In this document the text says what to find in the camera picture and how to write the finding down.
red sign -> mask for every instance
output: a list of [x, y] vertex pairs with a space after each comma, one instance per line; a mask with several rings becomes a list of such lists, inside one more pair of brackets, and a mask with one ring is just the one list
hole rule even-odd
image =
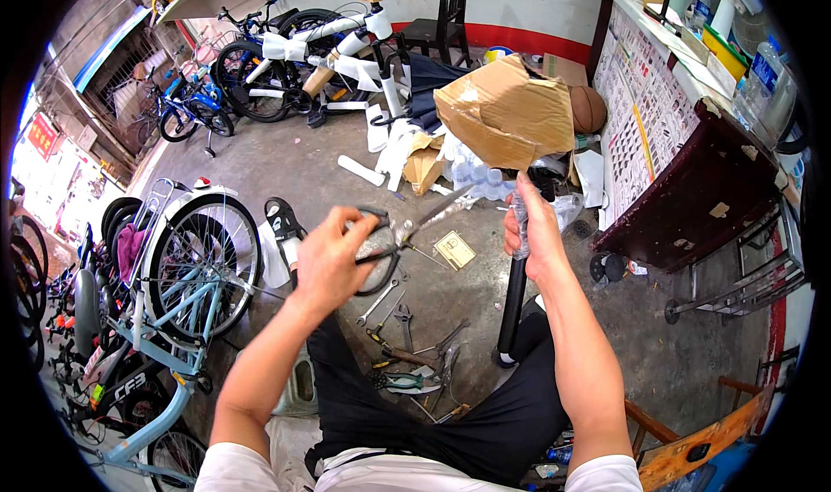
[[55, 145], [57, 133], [55, 133], [43, 118], [43, 113], [38, 113], [29, 130], [29, 142], [34, 144], [35, 149], [41, 154], [45, 161], [49, 161], [52, 154], [52, 147]]

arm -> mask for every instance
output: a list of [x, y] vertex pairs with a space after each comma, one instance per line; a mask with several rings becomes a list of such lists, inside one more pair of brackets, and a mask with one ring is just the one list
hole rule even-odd
[[[600, 456], [631, 456], [618, 359], [568, 263], [554, 210], [525, 173], [517, 183], [528, 208], [531, 255], [525, 273], [543, 295], [554, 338], [557, 390], [574, 426], [569, 472]], [[505, 216], [505, 251], [513, 254], [519, 247], [511, 210]]]
[[[354, 226], [347, 230], [348, 220]], [[297, 352], [317, 325], [367, 279], [372, 264], [356, 266], [355, 255], [377, 222], [357, 209], [336, 207], [300, 244], [297, 288], [231, 368], [217, 400], [210, 445], [230, 441], [270, 460], [264, 427]]]

light blue bicycle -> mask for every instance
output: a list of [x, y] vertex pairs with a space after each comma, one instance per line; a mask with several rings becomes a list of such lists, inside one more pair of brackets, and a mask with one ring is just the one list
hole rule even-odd
[[[172, 199], [176, 191], [183, 193]], [[106, 321], [134, 350], [170, 368], [176, 391], [161, 414], [114, 449], [79, 445], [98, 459], [92, 465], [139, 472], [151, 477], [157, 490], [194, 486], [205, 449], [174, 424], [196, 386], [213, 387], [202, 371], [210, 340], [242, 318], [261, 273], [257, 227], [236, 196], [205, 179], [189, 189], [163, 178], [136, 213], [134, 224], [150, 218], [129, 279], [133, 304], [119, 318], [105, 314]], [[111, 392], [116, 400], [125, 399], [140, 393], [146, 378], [136, 372], [112, 389], [97, 390], [92, 399], [108, 403], [102, 395]]]

hand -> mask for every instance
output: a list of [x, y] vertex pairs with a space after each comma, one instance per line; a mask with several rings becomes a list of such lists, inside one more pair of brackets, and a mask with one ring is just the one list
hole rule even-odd
[[[528, 210], [528, 245], [531, 254], [525, 264], [525, 275], [539, 284], [539, 279], [546, 279], [562, 266], [568, 266], [563, 239], [560, 237], [560, 227], [554, 209], [539, 195], [537, 188], [523, 171], [517, 175], [517, 188]], [[511, 200], [512, 196], [509, 196], [507, 202], [510, 204]], [[508, 211], [504, 225], [505, 252], [513, 256], [514, 249], [522, 246], [514, 209]]]
[[[352, 228], [347, 229], [347, 221], [353, 222]], [[297, 249], [297, 301], [320, 318], [348, 301], [375, 266], [356, 265], [355, 256], [376, 225], [376, 216], [364, 216], [354, 207], [333, 207]]]

wooden chair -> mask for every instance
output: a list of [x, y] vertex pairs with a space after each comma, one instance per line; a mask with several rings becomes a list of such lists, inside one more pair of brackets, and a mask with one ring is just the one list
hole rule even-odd
[[[404, 43], [407, 49], [421, 47], [421, 53], [430, 56], [430, 49], [435, 48], [441, 54], [441, 62], [458, 67], [462, 61], [467, 67], [473, 64], [470, 60], [467, 34], [464, 32], [464, 7], [467, 0], [439, 0], [439, 19], [417, 19], [404, 27]], [[451, 61], [450, 46], [459, 42], [462, 57], [456, 63]]]
[[[638, 463], [638, 476], [645, 492], [662, 487], [697, 469], [738, 440], [768, 410], [774, 393], [773, 384], [762, 388], [740, 383], [725, 376], [719, 378], [719, 384], [736, 390], [733, 412], [683, 438], [626, 400], [626, 414], [638, 424], [631, 452]], [[752, 394], [753, 398], [739, 407], [739, 399], [743, 392]], [[666, 445], [641, 451], [646, 433], [655, 436], [659, 442]]]

